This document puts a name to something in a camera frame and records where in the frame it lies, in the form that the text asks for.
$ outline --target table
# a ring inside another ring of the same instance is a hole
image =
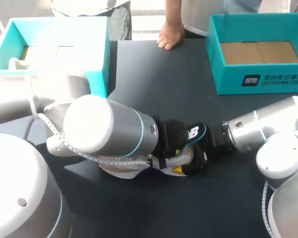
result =
[[[204,39],[188,40],[169,52],[154,41],[119,42],[116,71],[116,78],[115,70],[111,72],[111,88],[115,81],[116,87],[110,99],[185,123],[212,126],[292,96],[218,96]],[[94,162],[54,157],[44,144],[37,149],[78,217],[74,238],[269,237],[261,213],[264,180],[255,152],[213,162],[205,176],[178,178],[146,170],[126,181]]]

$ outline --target white spiral cable wrap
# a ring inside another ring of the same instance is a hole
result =
[[[263,189],[263,196],[262,196],[262,215],[263,215],[263,220],[264,220],[264,224],[266,227],[266,230],[268,231],[269,235],[271,238],[275,238],[272,229],[269,226],[268,220],[267,220],[267,214],[266,214],[266,195],[267,195],[267,189],[268,189],[268,183],[267,181],[265,181],[265,185],[264,185],[264,189]]]
[[[65,137],[55,128],[52,122],[44,115],[39,113],[38,117],[41,118],[46,126],[51,130],[51,132],[62,142],[69,150],[73,151],[75,154],[82,156],[88,160],[95,161],[97,163],[112,165],[112,166],[134,166],[134,165],[143,165],[144,167],[150,167],[150,162],[148,161],[116,161],[116,160],[104,160],[100,159],[97,156],[92,156],[89,154],[82,153],[75,148],[73,148],[65,139]]]

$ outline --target cardboard box bottom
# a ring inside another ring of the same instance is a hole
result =
[[[221,43],[226,65],[298,63],[291,42]]]

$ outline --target gray pants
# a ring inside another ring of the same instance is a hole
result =
[[[62,12],[57,12],[57,15],[67,16]],[[96,16],[108,17],[109,38],[111,41],[132,39],[130,1]]]

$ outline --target human hand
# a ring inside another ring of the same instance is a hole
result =
[[[157,41],[160,48],[171,50],[178,43],[184,42],[184,26],[182,23],[171,24],[165,21]]]

